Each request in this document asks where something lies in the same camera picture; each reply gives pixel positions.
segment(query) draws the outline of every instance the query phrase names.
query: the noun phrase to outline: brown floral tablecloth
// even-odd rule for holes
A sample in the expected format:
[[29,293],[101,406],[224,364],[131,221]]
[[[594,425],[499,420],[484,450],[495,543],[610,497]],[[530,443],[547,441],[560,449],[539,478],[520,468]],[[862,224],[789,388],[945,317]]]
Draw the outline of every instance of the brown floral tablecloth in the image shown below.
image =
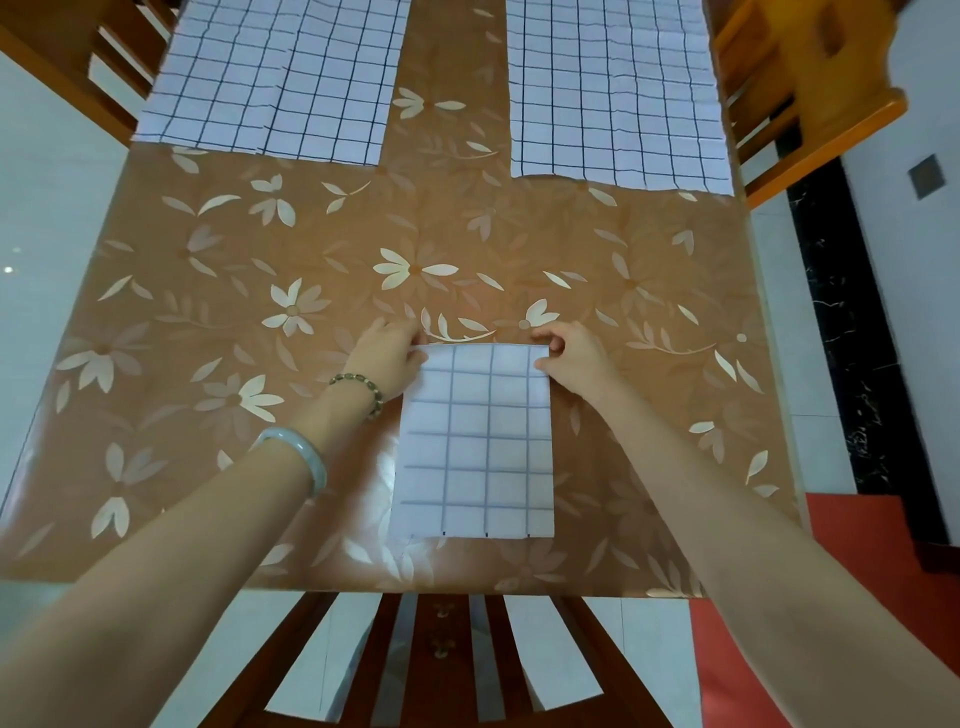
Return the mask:
[[[742,194],[511,179],[505,37],[502,2],[414,2],[375,169],[132,147],[0,513],[3,575],[77,578],[317,397],[378,316],[446,342],[581,320],[798,518]],[[389,542],[395,402],[252,584],[701,595],[609,429],[551,395],[554,539]]]

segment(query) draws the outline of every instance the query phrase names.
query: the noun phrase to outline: orange wooden chair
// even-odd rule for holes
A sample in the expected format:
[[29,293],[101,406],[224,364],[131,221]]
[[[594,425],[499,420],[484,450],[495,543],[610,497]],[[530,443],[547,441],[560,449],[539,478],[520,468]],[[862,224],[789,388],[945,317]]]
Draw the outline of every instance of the orange wooden chair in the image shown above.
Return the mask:
[[896,29],[889,0],[741,0],[732,8],[714,47],[740,162],[791,128],[803,137],[747,185],[750,207],[906,113],[887,75]]
[[[177,17],[163,0],[144,0],[144,5],[168,33],[173,31]],[[146,98],[166,46],[133,0],[0,3],[0,51],[123,144],[130,144],[136,120],[90,80],[90,60],[98,57]]]
[[[371,724],[380,679],[394,631],[400,595],[383,595],[338,723],[307,720],[266,710],[287,671],[337,597],[310,593],[300,598],[263,644],[200,728],[308,728]],[[583,652],[603,694],[550,711],[534,712],[516,652],[507,606],[500,595],[486,596],[496,670],[506,719],[484,726],[623,726],[669,728],[633,668],[580,597],[555,596],[554,606]],[[468,597],[419,595],[401,726],[460,728],[481,725],[473,672]]]

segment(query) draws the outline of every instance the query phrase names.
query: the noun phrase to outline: beaded bracelet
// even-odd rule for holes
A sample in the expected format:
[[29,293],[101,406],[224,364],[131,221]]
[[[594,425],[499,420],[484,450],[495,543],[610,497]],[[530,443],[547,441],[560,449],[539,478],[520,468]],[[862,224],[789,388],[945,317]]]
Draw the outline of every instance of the beaded bracelet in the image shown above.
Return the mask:
[[363,382],[364,384],[367,385],[367,389],[373,392],[373,410],[371,410],[371,413],[367,415],[367,419],[372,420],[377,415],[379,415],[381,410],[383,410],[383,393],[379,389],[377,389],[376,385],[373,382],[371,382],[369,379],[367,379],[365,376],[352,375],[352,374],[337,375],[333,379],[331,379],[327,384],[333,385],[333,384],[336,384],[338,381],[343,381],[345,379],[353,379],[355,381]]

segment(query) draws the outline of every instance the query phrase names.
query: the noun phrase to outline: white wall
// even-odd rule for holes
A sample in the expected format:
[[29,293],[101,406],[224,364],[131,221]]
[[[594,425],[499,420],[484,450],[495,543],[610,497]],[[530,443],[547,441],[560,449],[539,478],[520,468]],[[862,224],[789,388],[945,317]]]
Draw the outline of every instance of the white wall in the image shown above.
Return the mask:
[[[844,157],[954,544],[960,544],[960,2],[915,0],[890,54],[907,114]],[[918,201],[936,154],[948,186]]]

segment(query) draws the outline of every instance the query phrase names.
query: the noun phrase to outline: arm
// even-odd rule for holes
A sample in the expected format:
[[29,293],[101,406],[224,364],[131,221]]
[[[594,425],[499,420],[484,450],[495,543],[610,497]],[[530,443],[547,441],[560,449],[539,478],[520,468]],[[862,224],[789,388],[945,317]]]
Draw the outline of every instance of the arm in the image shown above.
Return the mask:
[[[419,329],[374,323],[345,372],[398,396],[426,358]],[[291,422],[325,462],[371,411],[355,381]],[[297,452],[268,440],[115,548],[0,664],[0,725],[149,726],[233,597],[313,487]]]
[[629,387],[581,324],[539,369],[611,427],[747,662],[797,728],[960,725],[960,679],[826,551]]

